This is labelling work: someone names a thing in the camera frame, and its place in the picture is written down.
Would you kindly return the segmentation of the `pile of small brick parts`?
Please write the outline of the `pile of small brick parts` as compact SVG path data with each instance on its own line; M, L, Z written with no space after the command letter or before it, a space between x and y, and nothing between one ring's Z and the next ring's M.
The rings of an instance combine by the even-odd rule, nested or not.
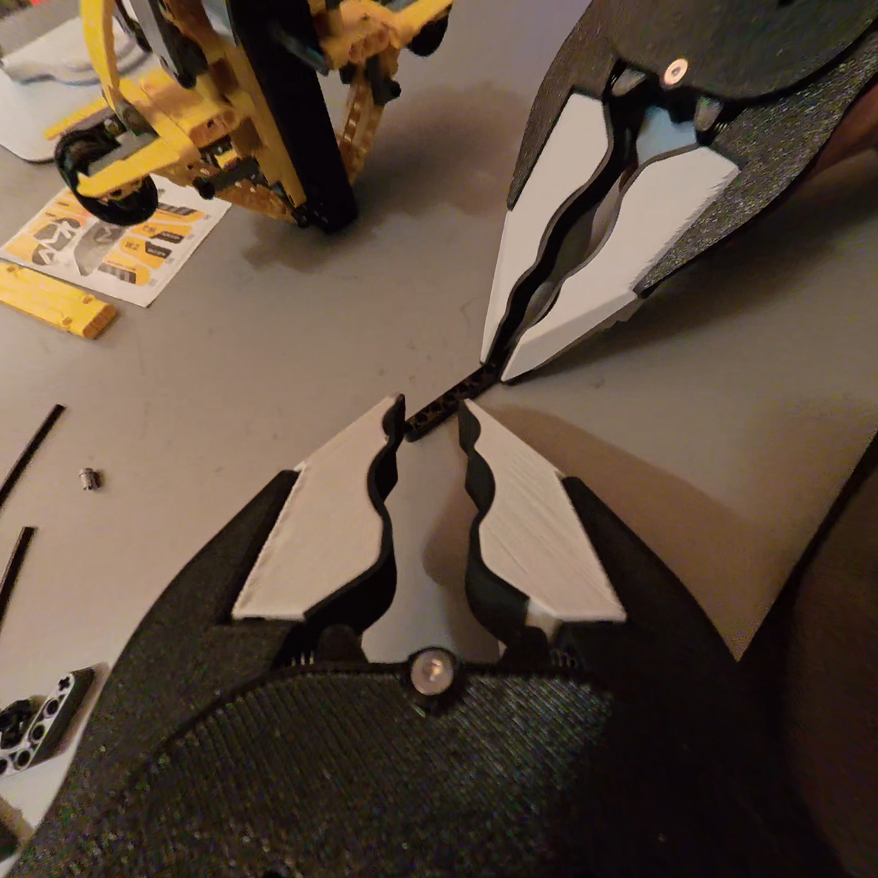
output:
M1 712L1 777L21 774L59 751L93 687L92 667L62 675L46 696L14 701Z

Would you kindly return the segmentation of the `yellow sticker sheet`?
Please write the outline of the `yellow sticker sheet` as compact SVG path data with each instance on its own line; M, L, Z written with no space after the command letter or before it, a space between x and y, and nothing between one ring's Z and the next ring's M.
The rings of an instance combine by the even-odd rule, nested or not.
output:
M158 207L133 226L90 214L67 188L2 247L7 262L100 297L148 307L232 207L156 180Z

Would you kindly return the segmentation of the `flat yellow brick panel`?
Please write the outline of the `flat yellow brick panel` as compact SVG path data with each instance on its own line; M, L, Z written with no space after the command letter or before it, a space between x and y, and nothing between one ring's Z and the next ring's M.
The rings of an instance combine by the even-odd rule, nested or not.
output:
M1 263L1 303L90 341L103 335L118 314L92 293L6 260Z

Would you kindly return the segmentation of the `white book stand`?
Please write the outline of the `white book stand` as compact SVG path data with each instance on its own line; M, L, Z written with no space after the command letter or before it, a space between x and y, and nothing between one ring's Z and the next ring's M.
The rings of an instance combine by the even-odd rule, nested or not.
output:
M1 49L2 147L25 161L49 161L47 129L101 95L79 3L43 2L3 17Z

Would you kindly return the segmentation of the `yellow toy brick vehicle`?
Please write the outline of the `yellow toy brick vehicle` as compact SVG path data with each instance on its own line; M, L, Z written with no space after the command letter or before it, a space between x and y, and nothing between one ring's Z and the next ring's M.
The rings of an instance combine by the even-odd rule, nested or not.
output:
M47 131L98 220L155 214L155 177L331 234L362 170L402 50L441 45L451 1L82 1L101 89Z

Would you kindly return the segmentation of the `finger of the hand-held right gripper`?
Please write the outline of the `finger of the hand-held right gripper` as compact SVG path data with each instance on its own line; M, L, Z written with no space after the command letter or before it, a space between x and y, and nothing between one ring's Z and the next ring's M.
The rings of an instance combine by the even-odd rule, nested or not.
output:
M482 363L498 339L516 283L543 256L562 208L601 170L611 139L604 104L591 96L571 94L506 214L482 339Z
M512 347L500 380L518 379L620 319L637 300L638 283L738 174L734 161L708 147L645 163L600 246L561 281L553 304Z

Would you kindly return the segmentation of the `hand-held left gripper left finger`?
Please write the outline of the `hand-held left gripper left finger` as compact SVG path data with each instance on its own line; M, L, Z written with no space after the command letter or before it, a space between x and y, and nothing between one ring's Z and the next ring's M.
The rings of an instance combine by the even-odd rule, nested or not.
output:
M404 427L405 397L391 394L297 465L234 620L373 623L389 609L397 565L386 499Z

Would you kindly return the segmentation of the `long black brick beam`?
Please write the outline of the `long black brick beam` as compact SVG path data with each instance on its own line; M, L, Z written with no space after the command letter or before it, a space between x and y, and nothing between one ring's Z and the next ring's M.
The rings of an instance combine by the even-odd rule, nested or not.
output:
M498 381L498 366L482 364L462 381L446 390L406 421L405 438L413 443L431 433L450 417L464 401L475 400Z

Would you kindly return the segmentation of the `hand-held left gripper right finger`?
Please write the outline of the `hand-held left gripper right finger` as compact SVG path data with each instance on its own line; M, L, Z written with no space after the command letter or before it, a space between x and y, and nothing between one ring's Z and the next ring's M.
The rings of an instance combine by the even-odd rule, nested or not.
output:
M466 567L477 619L502 642L526 628L627 620L565 474L480 406L458 410L466 489L477 509Z

